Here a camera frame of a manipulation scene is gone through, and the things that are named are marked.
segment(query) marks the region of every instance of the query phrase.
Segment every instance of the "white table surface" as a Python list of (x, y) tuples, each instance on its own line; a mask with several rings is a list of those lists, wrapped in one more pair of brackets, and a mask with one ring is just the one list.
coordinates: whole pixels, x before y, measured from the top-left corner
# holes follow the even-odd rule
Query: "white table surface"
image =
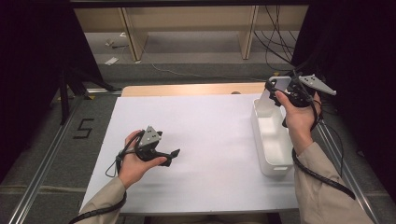
[(106, 169), (123, 148), (125, 137), (151, 125), (163, 131), (158, 151), (181, 151), (170, 167), (149, 170), (127, 190), (123, 214), (222, 214), (297, 208), (294, 170), (279, 177), (265, 176), (260, 170), (250, 123), (253, 100), (260, 96), (119, 98), (83, 204), (110, 180)]

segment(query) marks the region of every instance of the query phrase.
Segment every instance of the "beige sleeve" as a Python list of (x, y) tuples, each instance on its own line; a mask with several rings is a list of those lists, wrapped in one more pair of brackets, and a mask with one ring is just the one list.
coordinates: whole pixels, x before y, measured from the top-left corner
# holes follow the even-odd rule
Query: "beige sleeve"
[[(100, 189), (99, 192), (97, 192), (89, 202), (84, 205), (79, 214), (81, 215), (96, 209), (112, 206), (122, 200), (124, 192), (125, 187), (123, 186), (121, 180), (118, 177), (114, 177), (102, 189)], [(120, 209), (100, 216), (89, 217), (87, 219), (81, 220), (78, 222), (78, 224), (116, 223), (119, 213)]]
[[(315, 173), (345, 185), (317, 143), (309, 146), (298, 160)], [(294, 168), (301, 223), (373, 223), (357, 201), (344, 192), (307, 175), (296, 165)]]

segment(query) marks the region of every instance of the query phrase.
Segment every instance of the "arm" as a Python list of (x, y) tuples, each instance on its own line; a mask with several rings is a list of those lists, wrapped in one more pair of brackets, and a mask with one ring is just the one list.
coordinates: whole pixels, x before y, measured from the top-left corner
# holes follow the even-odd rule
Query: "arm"
[[(131, 133), (125, 139), (125, 145), (138, 132), (139, 131), (135, 131)], [(134, 140), (130, 147), (134, 147), (135, 143), (136, 141)], [(131, 187), (132, 184), (139, 181), (147, 170), (152, 167), (158, 166), (165, 161), (165, 157), (159, 157), (152, 161), (141, 161), (134, 153), (125, 155), (122, 166), (120, 168), (119, 176), (114, 177), (110, 182), (108, 182), (108, 184), (100, 189), (99, 192), (97, 192), (95, 196), (93, 196), (93, 198), (84, 205), (79, 214), (81, 215), (96, 209), (106, 208), (120, 202), (122, 200), (125, 190)], [(116, 223), (119, 213), (120, 210), (117, 210), (100, 216), (83, 219), (78, 223)]]
[[(311, 107), (294, 107), (281, 92), (276, 98), (285, 106), (291, 142), (302, 165), (315, 173), (345, 185), (332, 163), (311, 137), (314, 116)], [(302, 223), (373, 223), (358, 202), (344, 192), (322, 183), (295, 166), (296, 197)]]

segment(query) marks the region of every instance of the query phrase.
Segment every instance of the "white plastic container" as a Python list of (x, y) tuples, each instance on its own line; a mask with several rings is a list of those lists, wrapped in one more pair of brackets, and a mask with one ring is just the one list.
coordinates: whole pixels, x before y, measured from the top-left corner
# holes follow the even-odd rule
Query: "white plastic container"
[(293, 167), (289, 129), (282, 126), (285, 116), (285, 108), (269, 99), (269, 91), (264, 91), (253, 103), (251, 123), (260, 167), (265, 175), (285, 175)]

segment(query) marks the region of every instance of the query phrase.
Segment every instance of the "hand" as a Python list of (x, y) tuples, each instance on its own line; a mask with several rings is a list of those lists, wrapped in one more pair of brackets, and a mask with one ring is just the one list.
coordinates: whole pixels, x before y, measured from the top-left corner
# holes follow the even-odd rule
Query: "hand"
[[(281, 91), (276, 91), (276, 98), (283, 106), (285, 106), (286, 124), (289, 128), (290, 139), (294, 145), (294, 150), (297, 155), (300, 155), (314, 142), (311, 136), (311, 127), (315, 121), (312, 107), (295, 107), (289, 101), (289, 98)], [(320, 102), (316, 93), (314, 100)], [(320, 104), (318, 104), (318, 102), (314, 102), (314, 104), (318, 114), (320, 114)]]
[[(140, 131), (134, 131), (128, 135), (125, 139), (125, 146), (128, 142), (139, 133)], [(136, 139), (129, 145), (128, 148), (134, 147)], [(141, 161), (134, 153), (126, 154), (119, 173), (119, 179), (122, 184), (128, 189), (132, 184), (139, 181), (143, 174), (152, 167), (158, 166), (165, 162), (165, 157), (158, 157), (151, 161)]]

